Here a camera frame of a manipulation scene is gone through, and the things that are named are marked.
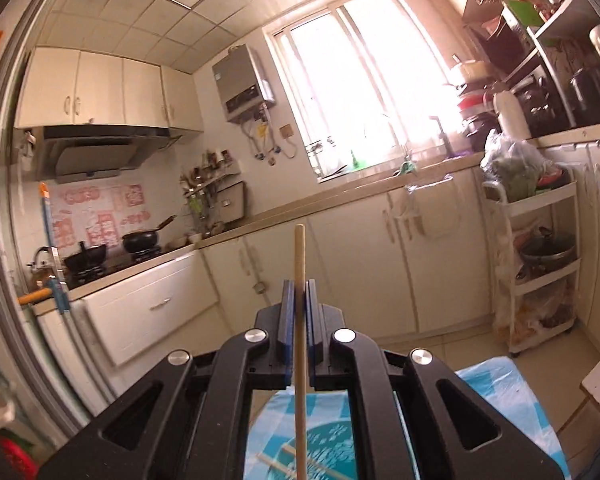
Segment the black frying pan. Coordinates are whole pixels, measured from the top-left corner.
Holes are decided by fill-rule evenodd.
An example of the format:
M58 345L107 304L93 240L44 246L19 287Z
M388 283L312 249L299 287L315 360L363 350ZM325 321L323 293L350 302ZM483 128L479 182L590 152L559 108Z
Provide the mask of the black frying pan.
M175 220L176 215L172 216L160 222L155 229L136 231L133 233L125 234L122 237L122 246L129 254L136 254L137 252L144 252L145 250L152 249L158 245L158 233L166 226Z

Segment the blue white checkered tablecloth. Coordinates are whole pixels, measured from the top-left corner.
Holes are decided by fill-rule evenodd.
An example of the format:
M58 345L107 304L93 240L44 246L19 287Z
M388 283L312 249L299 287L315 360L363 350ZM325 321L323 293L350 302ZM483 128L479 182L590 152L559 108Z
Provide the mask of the blue white checkered tablecloth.
M519 439L529 440L552 460L563 479L571 477L556 431L512 359L496 356L462 368L439 388L468 451L479 451L513 429ZM259 453L296 471L296 459L282 450L285 443L296 448L295 420L294 388L274 393L249 429L244 467L246 479L288 479L261 463L257 459ZM309 393L306 396L306 429L309 456L351 479L361 477L347 391ZM332 479L309 464L308 477Z

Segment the black wok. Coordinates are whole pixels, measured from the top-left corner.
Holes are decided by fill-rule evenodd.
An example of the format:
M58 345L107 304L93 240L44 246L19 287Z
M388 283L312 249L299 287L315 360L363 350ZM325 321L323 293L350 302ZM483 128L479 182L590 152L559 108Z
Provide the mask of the black wok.
M80 250L64 259L64 265L71 274L83 273L100 268L107 258L107 245L87 247L83 240L79 242Z

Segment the blue mop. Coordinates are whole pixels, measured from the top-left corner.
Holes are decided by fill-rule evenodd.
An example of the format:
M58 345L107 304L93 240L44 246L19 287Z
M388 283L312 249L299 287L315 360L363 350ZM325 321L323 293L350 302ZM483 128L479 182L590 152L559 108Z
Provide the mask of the blue mop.
M44 182L38 184L38 194L40 194L47 247L50 250L50 258L52 258L53 277L50 279L50 288L52 289L57 310L61 314L66 314L70 310L68 287L54 237L53 218L50 211L50 191Z

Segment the grey gas water heater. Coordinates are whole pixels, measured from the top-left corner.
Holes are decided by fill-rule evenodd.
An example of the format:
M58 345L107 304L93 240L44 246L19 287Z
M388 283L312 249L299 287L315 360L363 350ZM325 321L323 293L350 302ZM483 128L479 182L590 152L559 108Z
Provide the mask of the grey gas water heater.
M212 66L225 119L239 124L260 110L275 104L260 58L246 44L232 47Z

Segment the metal kettle on stove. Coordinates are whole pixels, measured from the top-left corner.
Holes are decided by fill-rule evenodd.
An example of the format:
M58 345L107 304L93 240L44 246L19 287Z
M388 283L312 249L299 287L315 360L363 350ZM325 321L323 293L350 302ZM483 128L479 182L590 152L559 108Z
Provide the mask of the metal kettle on stove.
M47 286L47 283L56 278L56 271L53 267L53 255L48 246L38 248L34 254L33 260L28 264L30 271L29 285L32 290L40 290Z

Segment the white rolling storage cart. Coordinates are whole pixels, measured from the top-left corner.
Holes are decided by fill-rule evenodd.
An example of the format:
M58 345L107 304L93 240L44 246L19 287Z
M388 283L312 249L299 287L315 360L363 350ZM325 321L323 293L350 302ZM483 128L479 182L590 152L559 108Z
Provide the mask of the white rolling storage cart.
M577 321L580 216L577 179L562 166L529 197L511 202L500 182L482 184L492 264L494 335L515 359L570 333Z

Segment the plastic bag of vegetables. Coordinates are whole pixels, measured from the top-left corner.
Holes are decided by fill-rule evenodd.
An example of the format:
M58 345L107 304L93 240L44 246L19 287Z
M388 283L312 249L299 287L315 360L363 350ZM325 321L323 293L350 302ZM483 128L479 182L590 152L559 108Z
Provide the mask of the plastic bag of vegetables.
M489 181L504 188L509 203L533 196L542 179L560 173L535 146L494 129L486 137L480 167Z

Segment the black range hood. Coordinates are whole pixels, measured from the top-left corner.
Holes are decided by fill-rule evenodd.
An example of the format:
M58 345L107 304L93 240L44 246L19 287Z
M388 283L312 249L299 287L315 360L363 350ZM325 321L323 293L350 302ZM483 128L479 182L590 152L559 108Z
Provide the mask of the black range hood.
M35 180L72 183L117 177L178 140L168 128L120 125L43 127L36 135Z

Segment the white thermos jug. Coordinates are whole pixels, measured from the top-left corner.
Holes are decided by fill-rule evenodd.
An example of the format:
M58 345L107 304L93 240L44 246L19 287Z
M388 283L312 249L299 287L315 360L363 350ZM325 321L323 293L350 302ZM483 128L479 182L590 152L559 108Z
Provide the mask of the white thermos jug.
M518 141L531 138L531 132L526 116L524 116L524 111L512 92L504 90L495 93L493 106L504 133Z

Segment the black microwave oven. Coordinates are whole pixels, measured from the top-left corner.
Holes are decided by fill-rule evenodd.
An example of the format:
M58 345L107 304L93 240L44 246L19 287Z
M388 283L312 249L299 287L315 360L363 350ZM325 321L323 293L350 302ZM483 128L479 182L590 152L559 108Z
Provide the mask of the black microwave oven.
M480 25L471 24L469 30L489 62L502 73L510 74L529 52L501 15Z

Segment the white countertop shelf rack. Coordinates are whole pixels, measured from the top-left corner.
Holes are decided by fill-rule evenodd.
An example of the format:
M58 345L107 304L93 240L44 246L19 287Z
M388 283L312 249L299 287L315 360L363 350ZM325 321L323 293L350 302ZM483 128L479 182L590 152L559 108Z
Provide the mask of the white countertop shelf rack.
M590 32L600 17L588 0L562 0L542 18L528 1L503 2L503 18L528 51L505 77L532 136L600 124L600 57Z

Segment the wall utensil rack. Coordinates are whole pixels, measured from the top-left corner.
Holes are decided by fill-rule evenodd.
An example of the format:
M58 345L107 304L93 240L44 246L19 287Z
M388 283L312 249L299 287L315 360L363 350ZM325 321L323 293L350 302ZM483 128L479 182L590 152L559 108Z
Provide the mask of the wall utensil rack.
M180 175L194 232L215 236L245 218L247 188L237 159L227 150L204 151L200 162Z

